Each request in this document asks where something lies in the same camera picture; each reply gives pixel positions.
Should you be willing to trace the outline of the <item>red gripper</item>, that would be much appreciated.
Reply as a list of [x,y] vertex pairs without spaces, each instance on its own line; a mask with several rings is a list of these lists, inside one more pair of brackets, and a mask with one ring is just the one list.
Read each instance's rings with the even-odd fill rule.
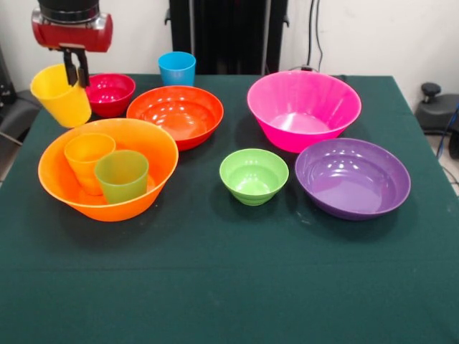
[[[90,76],[85,51],[107,52],[109,50],[113,35],[113,20],[111,15],[102,13],[90,23],[57,24],[47,21],[40,13],[33,13],[32,31],[39,45],[60,49],[63,53],[68,85],[74,86],[78,80],[81,87],[88,87]],[[73,64],[72,53],[77,56],[80,63],[78,70]]]

